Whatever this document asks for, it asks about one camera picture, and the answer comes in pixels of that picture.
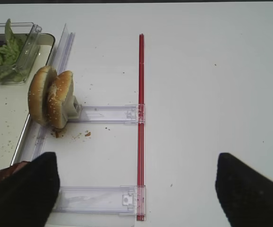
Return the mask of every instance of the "red rod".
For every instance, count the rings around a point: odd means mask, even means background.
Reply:
[[[139,93],[138,93],[138,103],[140,105],[139,117],[144,117],[144,35],[140,34],[139,37]],[[137,147],[137,185],[144,186],[144,123],[138,124],[138,147]],[[143,211],[143,203],[140,202],[140,209]],[[136,218],[138,221],[144,221],[144,215],[138,215]]]

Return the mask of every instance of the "plastic box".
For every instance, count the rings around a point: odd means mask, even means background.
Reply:
[[[3,42],[5,42],[4,29],[5,24],[0,24],[0,41]],[[11,29],[15,36],[25,41],[25,44],[15,64],[0,66],[0,73],[7,73],[7,76],[0,80],[0,84],[24,83],[39,50],[37,40],[41,27],[34,23],[11,23]]]

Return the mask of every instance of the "red straw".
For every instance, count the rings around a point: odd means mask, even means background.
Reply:
[[[140,34],[139,37],[139,117],[144,117],[144,35]],[[137,147],[137,185],[144,186],[144,122],[138,124],[138,147]],[[141,199],[143,199],[143,190],[139,190],[141,193]],[[144,211],[144,203],[140,201],[140,210]],[[144,215],[138,215],[136,217],[138,221],[144,221]]]

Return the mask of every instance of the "white table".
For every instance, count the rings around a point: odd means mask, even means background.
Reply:
[[[67,23],[68,68],[89,81],[101,67],[134,84],[145,34],[147,221],[136,227],[228,227],[214,189],[220,152],[273,179],[273,3],[0,5],[7,18],[57,39]],[[88,104],[137,102],[135,85],[112,85]]]

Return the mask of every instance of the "lettuce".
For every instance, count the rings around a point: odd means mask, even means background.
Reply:
[[[4,34],[6,44],[0,46],[0,66],[11,66],[16,63],[24,42],[14,35],[10,27],[10,19],[5,24]],[[0,70],[0,81],[11,73],[12,70]]]

